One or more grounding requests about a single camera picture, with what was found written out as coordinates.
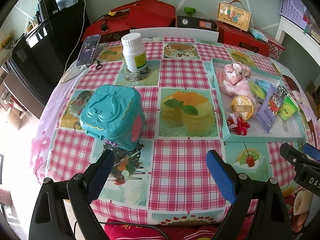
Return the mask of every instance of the phone screen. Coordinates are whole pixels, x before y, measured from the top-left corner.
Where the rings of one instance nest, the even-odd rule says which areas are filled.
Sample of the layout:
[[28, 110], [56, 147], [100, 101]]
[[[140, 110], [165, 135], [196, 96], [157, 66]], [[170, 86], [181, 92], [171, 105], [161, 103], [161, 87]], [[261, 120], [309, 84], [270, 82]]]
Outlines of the phone screen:
[[77, 66], [86, 65], [92, 62], [94, 50], [96, 49], [99, 38], [100, 34], [88, 36], [85, 38], [78, 57]]

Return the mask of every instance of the white bottle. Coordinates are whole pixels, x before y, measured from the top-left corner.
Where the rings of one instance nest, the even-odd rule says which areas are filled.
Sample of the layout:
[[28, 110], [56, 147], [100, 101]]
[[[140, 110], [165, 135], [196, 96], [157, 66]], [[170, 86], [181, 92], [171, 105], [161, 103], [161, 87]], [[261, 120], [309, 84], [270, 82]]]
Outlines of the white bottle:
[[123, 56], [131, 72], [140, 72], [147, 66], [146, 49], [140, 33], [129, 33], [121, 39]]

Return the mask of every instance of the floor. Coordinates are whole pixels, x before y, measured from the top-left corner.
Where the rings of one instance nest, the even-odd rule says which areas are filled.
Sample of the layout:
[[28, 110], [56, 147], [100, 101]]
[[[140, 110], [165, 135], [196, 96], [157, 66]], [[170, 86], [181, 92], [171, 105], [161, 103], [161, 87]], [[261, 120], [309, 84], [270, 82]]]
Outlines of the floor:
[[[29, 167], [31, 140], [33, 139], [38, 119], [27, 114], [22, 119], [21, 128], [14, 129], [3, 124], [0, 119], [0, 153], [4, 155], [2, 182], [10, 189], [12, 207], [6, 207], [8, 222], [21, 240], [27, 240], [33, 208], [41, 185]], [[76, 218], [71, 204], [65, 201], [67, 215], [73, 228]], [[97, 216], [99, 221], [106, 218]], [[84, 240], [79, 226], [76, 227], [76, 239]]]

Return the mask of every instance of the purple pegboard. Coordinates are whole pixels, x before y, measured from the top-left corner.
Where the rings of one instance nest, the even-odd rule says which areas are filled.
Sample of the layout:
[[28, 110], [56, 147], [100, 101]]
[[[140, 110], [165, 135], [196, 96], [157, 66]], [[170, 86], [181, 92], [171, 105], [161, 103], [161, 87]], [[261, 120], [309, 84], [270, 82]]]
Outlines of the purple pegboard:
[[281, 0], [279, 14], [304, 30], [307, 26], [307, 22], [303, 20], [305, 10], [306, 7], [301, 0]]

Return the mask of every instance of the black box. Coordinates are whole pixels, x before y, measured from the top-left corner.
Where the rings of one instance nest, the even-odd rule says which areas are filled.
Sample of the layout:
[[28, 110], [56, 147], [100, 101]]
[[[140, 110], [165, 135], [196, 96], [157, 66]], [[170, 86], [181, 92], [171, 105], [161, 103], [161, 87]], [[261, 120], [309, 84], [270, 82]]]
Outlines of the black box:
[[213, 20], [196, 18], [191, 16], [176, 16], [176, 27], [178, 28], [193, 28], [208, 31], [215, 31], [216, 25]]

